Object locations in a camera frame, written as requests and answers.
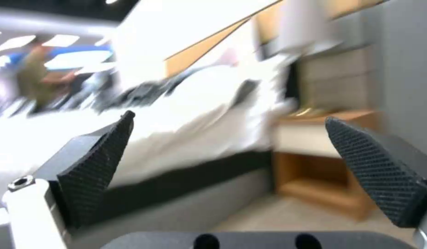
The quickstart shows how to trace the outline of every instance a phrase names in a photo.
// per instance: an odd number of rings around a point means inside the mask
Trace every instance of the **textured rubber pad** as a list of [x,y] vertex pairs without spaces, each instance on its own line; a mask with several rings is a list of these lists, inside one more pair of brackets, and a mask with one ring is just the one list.
[[336,118],[329,138],[367,194],[398,227],[417,227],[427,210],[427,156],[402,139]]
[[87,154],[57,174],[72,226],[87,225],[94,215],[128,143],[134,116],[128,111],[117,123],[87,134],[100,139]]

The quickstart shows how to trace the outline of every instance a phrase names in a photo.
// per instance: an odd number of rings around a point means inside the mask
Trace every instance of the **screw hole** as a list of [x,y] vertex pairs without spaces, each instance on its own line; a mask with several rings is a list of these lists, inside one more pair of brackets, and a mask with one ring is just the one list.
[[211,234],[202,234],[195,239],[193,249],[220,249],[220,241]]
[[28,180],[26,178],[20,178],[17,181],[14,182],[15,186],[21,186],[23,184],[25,184]]
[[318,239],[307,233],[300,234],[296,237],[295,246],[297,249],[322,249]]

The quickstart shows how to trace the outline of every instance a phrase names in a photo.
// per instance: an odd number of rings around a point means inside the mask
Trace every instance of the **white drawer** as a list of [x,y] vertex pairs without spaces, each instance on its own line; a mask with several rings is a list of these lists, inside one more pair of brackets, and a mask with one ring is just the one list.
[[275,128],[275,151],[340,158],[323,125],[281,124]]

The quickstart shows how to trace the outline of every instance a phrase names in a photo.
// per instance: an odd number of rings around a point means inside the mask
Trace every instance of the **wooden nightstand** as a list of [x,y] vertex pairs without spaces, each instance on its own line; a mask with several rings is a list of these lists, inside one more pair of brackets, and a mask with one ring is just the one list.
[[[372,130],[379,129],[379,116],[374,111],[338,112],[330,116]],[[375,204],[329,140],[325,119],[283,117],[275,124],[277,192],[362,220]]]

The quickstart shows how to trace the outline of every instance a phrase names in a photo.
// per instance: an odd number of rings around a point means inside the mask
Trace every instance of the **wooden headboard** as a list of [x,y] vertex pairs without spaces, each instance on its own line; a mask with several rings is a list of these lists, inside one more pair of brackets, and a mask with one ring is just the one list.
[[[177,52],[165,60],[167,69],[167,76],[175,75],[188,66],[192,65],[195,61],[201,58],[212,47],[216,46],[223,38],[234,32],[243,22],[251,17],[255,17],[256,25],[262,44],[265,44],[278,36],[278,20],[280,18],[279,8],[283,0],[278,0],[273,4],[249,15],[243,17],[241,20],[219,30],[217,33],[199,41],[191,46]],[[340,16],[353,13],[362,8],[367,8],[383,0],[322,0],[327,5],[329,16],[332,19]]]

